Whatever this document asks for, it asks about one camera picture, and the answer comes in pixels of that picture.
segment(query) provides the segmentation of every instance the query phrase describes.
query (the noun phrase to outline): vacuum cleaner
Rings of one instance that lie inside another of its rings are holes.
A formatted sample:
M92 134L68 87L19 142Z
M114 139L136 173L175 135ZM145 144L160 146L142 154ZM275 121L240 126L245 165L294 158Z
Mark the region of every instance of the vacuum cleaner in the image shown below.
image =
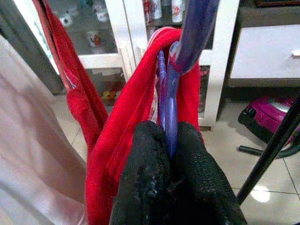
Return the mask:
M259 139L268 143L277 131L294 98L262 97L250 103L239 115L239 123L245 125ZM258 150L241 145L239 151L253 155L261 155ZM300 127L298 127L285 144L277 158L291 156L300 151Z

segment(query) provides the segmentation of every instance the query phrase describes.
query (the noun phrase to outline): red towel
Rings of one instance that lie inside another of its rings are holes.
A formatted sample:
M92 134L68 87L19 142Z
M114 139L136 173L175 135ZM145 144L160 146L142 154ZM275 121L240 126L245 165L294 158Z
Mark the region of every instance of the red towel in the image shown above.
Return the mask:
M107 118L107 112L58 18L44 1L52 40L73 89L67 103L80 123L88 145L86 204L89 224L108 224L113 197L132 144L134 128L149 118L154 96L157 54L179 40L181 30L165 28L156 34ZM198 63L180 78L178 122L198 127L200 71Z

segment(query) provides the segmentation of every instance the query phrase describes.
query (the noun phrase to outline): black glove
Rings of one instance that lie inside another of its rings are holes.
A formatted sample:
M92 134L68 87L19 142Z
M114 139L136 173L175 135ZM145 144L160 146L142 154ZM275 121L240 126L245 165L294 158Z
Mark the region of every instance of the black glove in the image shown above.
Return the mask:
M230 184L191 124L178 124L177 224L246 224Z
M170 224L173 199L165 134L146 121L135 128L131 154L120 180L110 225Z

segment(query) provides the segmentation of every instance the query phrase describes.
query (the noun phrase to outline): black pole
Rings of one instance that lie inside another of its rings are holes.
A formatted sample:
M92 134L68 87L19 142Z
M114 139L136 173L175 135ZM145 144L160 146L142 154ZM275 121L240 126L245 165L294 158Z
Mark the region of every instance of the black pole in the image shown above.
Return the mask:
M238 193L241 205L300 123L300 93Z

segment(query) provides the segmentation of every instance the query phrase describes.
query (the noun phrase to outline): floor tile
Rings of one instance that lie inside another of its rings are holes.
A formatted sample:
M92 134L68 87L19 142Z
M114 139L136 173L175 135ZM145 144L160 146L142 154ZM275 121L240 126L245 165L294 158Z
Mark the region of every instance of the floor tile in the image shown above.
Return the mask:
M85 139L83 137L83 132L82 132L81 129L79 130L78 134L76 135L72 146L75 148L75 150L78 152L78 154L86 162L86 159L87 159L87 145L86 145Z
M296 224L300 222L300 201L295 194L252 191L241 205L248 224Z
M80 126L68 109L66 95L57 95L55 99L52 109L68 141L72 143Z
M296 186L297 192L300 194L300 152L293 156L286 157L285 163Z
M242 187L258 160L257 156L238 152L237 147L241 144L260 149L266 146L238 123L238 116L246 106L246 103L227 103L213 131L202 132L207 151L215 158L233 188ZM282 159L272 163L259 185L271 191L296 193Z

